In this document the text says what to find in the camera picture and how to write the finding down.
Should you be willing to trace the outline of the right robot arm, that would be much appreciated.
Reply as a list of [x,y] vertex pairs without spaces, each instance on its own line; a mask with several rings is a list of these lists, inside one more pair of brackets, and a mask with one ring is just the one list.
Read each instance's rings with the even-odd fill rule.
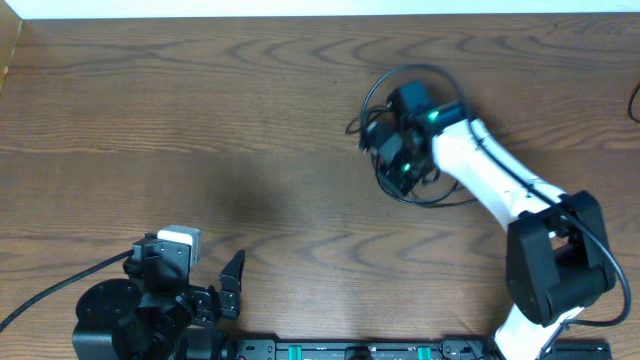
[[436,103],[412,82],[360,118],[361,145],[391,198],[415,204],[413,190],[441,174],[467,189],[507,235],[505,283],[513,305],[486,342],[439,349],[467,359],[607,359],[603,342],[564,342],[562,332],[616,285],[625,285],[598,201],[535,175],[502,147],[463,101]]

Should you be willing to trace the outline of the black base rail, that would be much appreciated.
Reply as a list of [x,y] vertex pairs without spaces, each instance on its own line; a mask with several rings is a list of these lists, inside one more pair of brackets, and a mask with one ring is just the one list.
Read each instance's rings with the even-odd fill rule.
[[229,360],[506,360],[488,338],[448,337],[418,342],[236,340],[222,352]]

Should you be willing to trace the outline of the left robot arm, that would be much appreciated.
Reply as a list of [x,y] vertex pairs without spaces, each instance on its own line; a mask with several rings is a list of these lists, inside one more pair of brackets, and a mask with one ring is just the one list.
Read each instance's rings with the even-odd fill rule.
[[218,329],[240,315],[246,254],[239,250],[220,285],[191,284],[200,232],[171,225],[147,233],[126,254],[122,279],[87,290],[76,305],[72,345],[80,359],[234,359],[236,341]]

